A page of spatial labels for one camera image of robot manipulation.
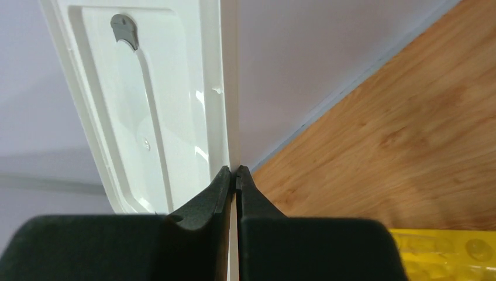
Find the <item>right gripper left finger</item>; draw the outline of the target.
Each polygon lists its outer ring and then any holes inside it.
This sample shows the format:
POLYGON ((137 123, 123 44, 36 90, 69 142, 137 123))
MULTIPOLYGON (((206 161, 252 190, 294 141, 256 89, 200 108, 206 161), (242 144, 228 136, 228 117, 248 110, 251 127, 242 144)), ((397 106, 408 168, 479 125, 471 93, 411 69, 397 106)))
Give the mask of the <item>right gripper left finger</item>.
POLYGON ((166 216, 166 279, 226 280, 232 173, 221 167, 211 183, 166 216))

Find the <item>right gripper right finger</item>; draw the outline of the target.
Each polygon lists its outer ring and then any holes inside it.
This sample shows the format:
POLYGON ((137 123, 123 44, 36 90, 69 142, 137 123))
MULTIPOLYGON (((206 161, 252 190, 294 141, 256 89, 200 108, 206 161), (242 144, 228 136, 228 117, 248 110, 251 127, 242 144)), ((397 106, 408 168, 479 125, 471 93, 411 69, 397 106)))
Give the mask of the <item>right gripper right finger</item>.
POLYGON ((278 257, 275 226, 286 216, 257 188, 246 166, 236 173, 236 198, 240 280, 264 280, 278 257))

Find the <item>white plastic lid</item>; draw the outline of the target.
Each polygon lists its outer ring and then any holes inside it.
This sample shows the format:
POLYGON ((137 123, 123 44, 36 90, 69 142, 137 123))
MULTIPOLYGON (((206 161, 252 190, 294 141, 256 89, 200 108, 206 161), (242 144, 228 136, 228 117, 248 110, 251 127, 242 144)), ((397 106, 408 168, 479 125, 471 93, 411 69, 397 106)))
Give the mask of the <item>white plastic lid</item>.
POLYGON ((41 1, 112 215, 67 218, 111 279, 166 279, 166 216, 232 173, 239 280, 236 1, 41 1))

